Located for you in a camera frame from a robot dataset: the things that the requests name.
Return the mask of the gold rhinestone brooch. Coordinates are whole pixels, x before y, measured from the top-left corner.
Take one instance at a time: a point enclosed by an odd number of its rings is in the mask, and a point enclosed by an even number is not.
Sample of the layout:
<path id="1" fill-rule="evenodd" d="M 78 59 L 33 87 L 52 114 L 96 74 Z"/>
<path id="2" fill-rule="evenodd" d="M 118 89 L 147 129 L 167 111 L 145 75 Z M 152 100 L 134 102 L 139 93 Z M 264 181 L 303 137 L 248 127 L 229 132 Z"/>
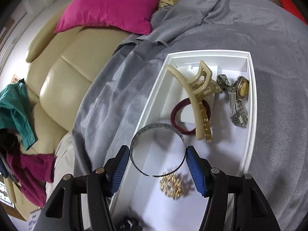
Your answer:
<path id="1" fill-rule="evenodd" d="M 159 182 L 160 190 L 167 198 L 179 199 L 183 193 L 183 185 L 180 178 L 175 173 L 166 175 Z"/>

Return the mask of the grey glitter bangle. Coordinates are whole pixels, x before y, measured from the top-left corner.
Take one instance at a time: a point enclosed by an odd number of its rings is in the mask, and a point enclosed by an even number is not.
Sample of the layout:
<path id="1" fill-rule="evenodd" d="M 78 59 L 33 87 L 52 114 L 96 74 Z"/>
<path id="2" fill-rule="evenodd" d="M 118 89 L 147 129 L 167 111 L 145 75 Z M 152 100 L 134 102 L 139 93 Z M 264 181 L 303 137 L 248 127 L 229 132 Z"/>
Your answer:
<path id="1" fill-rule="evenodd" d="M 133 158 L 133 153 L 134 153 L 134 148 L 135 148 L 135 145 L 137 144 L 137 141 L 139 139 L 139 137 L 141 135 L 143 135 L 145 132 L 147 131 L 150 131 L 152 129 L 158 129 L 158 128 L 161 128 L 161 129 L 167 129 L 169 131 L 172 131 L 174 132 L 176 135 L 178 135 L 178 137 L 182 140 L 182 143 L 183 143 L 183 146 L 184 146 L 184 156 L 183 156 L 183 159 L 182 161 L 180 162 L 180 164 L 178 165 L 178 167 L 176 167 L 174 170 L 172 170 L 171 172 L 169 173 L 166 173 L 166 174 L 162 174 L 162 175 L 152 175 L 152 177 L 154 178 L 160 178 L 160 177 L 165 177 L 165 176 L 168 176 L 168 175 L 171 175 L 173 173 L 175 173 L 176 171 L 178 171 L 181 166 L 183 165 L 184 161 L 185 161 L 185 157 L 186 157 L 186 150 L 187 150 L 187 143 L 186 143 L 186 139 L 184 138 L 184 135 L 181 134 L 181 132 L 176 129 L 175 127 L 173 127 L 171 124 L 167 124 L 167 123 L 151 123 L 151 124 L 148 124 L 146 126 L 144 126 L 143 128 L 139 129 L 135 135 L 133 136 L 132 140 L 131 140 L 131 144 L 130 144 L 130 160 L 133 164 L 133 166 L 144 176 L 146 177 L 149 177 L 150 175 L 144 173 L 135 163 L 134 161 L 134 158 Z"/>

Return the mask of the beige hair claw clip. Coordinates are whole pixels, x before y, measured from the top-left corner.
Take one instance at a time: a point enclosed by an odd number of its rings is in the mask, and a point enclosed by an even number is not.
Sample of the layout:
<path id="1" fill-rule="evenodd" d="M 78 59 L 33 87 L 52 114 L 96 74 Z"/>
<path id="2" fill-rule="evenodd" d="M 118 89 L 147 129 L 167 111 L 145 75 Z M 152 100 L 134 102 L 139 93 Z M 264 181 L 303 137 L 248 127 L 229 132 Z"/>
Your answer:
<path id="1" fill-rule="evenodd" d="M 205 138 L 207 142 L 211 142 L 210 123 L 202 100 L 211 94 L 222 93 L 218 83 L 212 79 L 213 73 L 211 69 L 201 60 L 197 74 L 191 79 L 186 79 L 184 75 L 171 65 L 166 65 L 166 69 L 178 80 L 188 94 L 194 113 L 196 138 L 198 140 Z"/>

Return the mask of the white jewelry box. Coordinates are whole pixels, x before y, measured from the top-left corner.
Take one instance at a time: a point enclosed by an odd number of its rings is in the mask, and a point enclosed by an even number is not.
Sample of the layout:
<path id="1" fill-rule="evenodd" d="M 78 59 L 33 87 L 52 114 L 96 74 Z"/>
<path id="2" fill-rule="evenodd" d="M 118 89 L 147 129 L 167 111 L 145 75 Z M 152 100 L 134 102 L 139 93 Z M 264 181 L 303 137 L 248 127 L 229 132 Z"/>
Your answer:
<path id="1" fill-rule="evenodd" d="M 175 67 L 190 79 L 204 61 L 213 76 L 225 74 L 230 82 L 238 76 L 249 80 L 249 93 L 243 99 L 248 114 L 247 127 L 237 127 L 230 119 L 229 98 L 225 93 L 206 98 L 211 108 L 212 141 L 186 136 L 200 157 L 226 174 L 241 176 L 249 170 L 254 149 L 257 122 L 256 79 L 251 54 L 235 50 L 198 50 L 168 54 L 164 65 Z M 141 135 L 134 148 L 136 165 L 130 162 L 118 193 L 111 202 L 111 216 L 115 222 L 129 216 L 140 221 L 144 230 L 198 230 L 207 205 L 207 199 L 195 189 L 186 162 L 175 172 L 181 179 L 183 193 L 179 199 L 167 198 L 160 190 L 162 175 L 174 170 L 184 156 L 182 140 L 167 129 L 152 129 Z"/>

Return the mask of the magenta garment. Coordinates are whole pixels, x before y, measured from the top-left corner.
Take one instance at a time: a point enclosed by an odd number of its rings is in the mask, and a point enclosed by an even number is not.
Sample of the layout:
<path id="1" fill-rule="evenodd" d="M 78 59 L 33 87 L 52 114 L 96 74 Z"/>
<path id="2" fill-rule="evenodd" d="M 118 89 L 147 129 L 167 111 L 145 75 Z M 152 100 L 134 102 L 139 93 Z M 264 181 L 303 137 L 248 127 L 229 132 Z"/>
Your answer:
<path id="1" fill-rule="evenodd" d="M 7 153 L 7 162 L 21 184 L 21 192 L 34 205 L 46 203 L 45 183 L 54 180 L 55 156 L 52 154 L 26 155 Z"/>

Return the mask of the teal shirt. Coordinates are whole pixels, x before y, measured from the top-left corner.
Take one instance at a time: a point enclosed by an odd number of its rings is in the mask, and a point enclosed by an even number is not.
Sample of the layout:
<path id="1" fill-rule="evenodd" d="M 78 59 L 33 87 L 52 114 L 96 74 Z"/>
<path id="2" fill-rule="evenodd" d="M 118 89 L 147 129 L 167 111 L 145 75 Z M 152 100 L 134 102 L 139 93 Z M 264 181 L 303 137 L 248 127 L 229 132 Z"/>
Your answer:
<path id="1" fill-rule="evenodd" d="M 35 142 L 35 131 L 30 121 L 31 105 L 23 79 L 1 90 L 1 129 L 11 129 L 21 136 L 23 147 L 28 150 Z"/>

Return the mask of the grey blanket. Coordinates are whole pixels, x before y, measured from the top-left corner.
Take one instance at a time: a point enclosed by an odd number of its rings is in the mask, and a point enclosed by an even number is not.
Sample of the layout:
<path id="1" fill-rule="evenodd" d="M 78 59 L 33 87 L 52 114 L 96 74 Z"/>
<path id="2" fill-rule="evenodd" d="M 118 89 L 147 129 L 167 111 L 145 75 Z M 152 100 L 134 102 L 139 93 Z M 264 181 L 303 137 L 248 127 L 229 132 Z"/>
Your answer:
<path id="1" fill-rule="evenodd" d="M 307 25 L 267 0 L 180 0 L 130 35 L 88 89 L 73 126 L 74 175 L 101 167 L 133 137 L 169 53 L 251 53 L 257 128 L 249 172 L 282 230 L 307 215 Z"/>

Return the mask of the magenta pillow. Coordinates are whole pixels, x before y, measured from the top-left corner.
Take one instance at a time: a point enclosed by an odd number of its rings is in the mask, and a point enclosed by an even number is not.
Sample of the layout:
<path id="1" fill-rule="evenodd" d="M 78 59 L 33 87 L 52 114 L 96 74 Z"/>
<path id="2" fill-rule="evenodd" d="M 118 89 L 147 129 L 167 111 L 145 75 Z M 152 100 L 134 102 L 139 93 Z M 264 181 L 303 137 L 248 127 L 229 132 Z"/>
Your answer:
<path id="1" fill-rule="evenodd" d="M 149 35 L 150 19 L 160 0 L 73 0 L 60 17 L 55 33 L 76 27 L 116 27 Z"/>

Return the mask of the red pillow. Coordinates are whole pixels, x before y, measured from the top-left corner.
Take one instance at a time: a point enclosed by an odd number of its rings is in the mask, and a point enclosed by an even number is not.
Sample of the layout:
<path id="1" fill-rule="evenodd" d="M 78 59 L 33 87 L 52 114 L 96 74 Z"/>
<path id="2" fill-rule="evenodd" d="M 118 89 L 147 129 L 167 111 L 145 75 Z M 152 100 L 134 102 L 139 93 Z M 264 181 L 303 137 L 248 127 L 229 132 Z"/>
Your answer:
<path id="1" fill-rule="evenodd" d="M 296 5 L 291 0 L 278 0 L 281 3 L 281 7 L 288 11 L 289 13 L 296 16 L 298 19 L 303 21 L 305 24 L 307 24 L 306 20 L 304 19 L 302 13 L 298 10 Z"/>

